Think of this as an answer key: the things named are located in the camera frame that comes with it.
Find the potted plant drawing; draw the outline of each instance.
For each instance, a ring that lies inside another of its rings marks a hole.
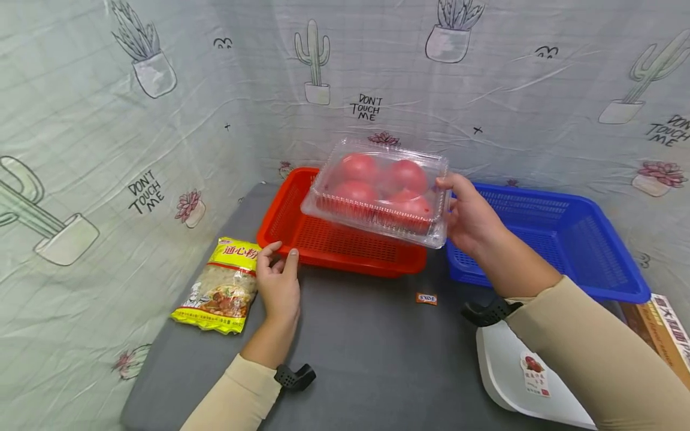
[[[17,222],[43,237],[34,251],[56,265],[73,264],[96,241],[99,231],[81,214],[62,222],[38,204],[45,189],[41,180],[14,157],[0,157],[0,168],[18,182],[13,188],[0,181],[0,226]]]
[[[328,63],[331,55],[331,42],[328,36],[324,36],[322,49],[319,49],[319,29],[316,21],[309,20],[306,28],[306,47],[304,51],[302,38],[299,33],[295,33],[295,52],[297,58],[307,66],[311,67],[311,82],[304,83],[304,95],[306,101],[316,105],[328,105],[331,102],[331,86],[321,81],[321,66]]]
[[[142,24],[137,13],[125,1],[113,1],[117,19],[115,40],[132,57],[132,66],[141,89],[153,99],[169,93],[177,85],[175,71],[163,51],[153,23]]]
[[[479,21],[484,6],[472,8],[472,0],[438,1],[438,24],[426,40],[426,56],[441,63],[458,63],[467,54],[470,31]]]
[[[201,192],[198,192],[197,189],[181,195],[177,209],[175,218],[190,229],[195,228],[206,214],[206,205],[201,201]]]
[[[603,124],[625,124],[632,120],[644,105],[644,102],[638,99],[649,87],[649,84],[669,76],[687,59],[690,48],[684,49],[683,46],[688,37],[690,37],[690,29],[680,32],[651,64],[645,67],[656,50],[656,43],[652,43],[630,69],[629,77],[637,84],[630,89],[626,97],[612,101],[599,116],[599,122]]]
[[[682,188],[687,181],[677,163],[645,161],[642,169],[638,170],[638,175],[633,178],[633,187],[650,196],[659,197],[672,188]]]

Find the gray tabletop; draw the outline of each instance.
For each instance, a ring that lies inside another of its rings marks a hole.
[[[255,241],[277,186],[259,184],[219,236]],[[206,262],[213,250],[201,260]],[[302,318],[288,365],[317,373],[304,392],[281,394],[263,430],[577,430],[503,410],[486,395],[475,332],[460,304],[490,290],[448,278],[444,250],[414,276],[380,279],[304,266]],[[178,287],[181,303],[191,282]],[[418,304],[415,293],[438,296]],[[239,336],[173,321],[158,334],[122,411],[129,430],[178,430],[264,320],[260,297]]]

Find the yellow food package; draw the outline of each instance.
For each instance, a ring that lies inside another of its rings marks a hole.
[[[222,237],[189,297],[170,317],[223,334],[239,334],[256,296],[257,244]]]

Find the cardboard box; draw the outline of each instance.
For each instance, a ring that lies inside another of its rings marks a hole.
[[[690,390],[690,338],[669,300],[652,294],[644,304],[620,303],[628,326],[637,332]]]

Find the wrist strap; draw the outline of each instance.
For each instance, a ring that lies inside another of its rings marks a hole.
[[[305,363],[297,372],[293,372],[287,365],[279,365],[275,371],[276,382],[289,390],[305,390],[316,379],[316,372]]]
[[[520,307],[522,307],[522,302],[509,304],[505,299],[496,297],[487,307],[482,307],[474,302],[466,302],[460,313],[476,326],[484,327],[495,325]]]

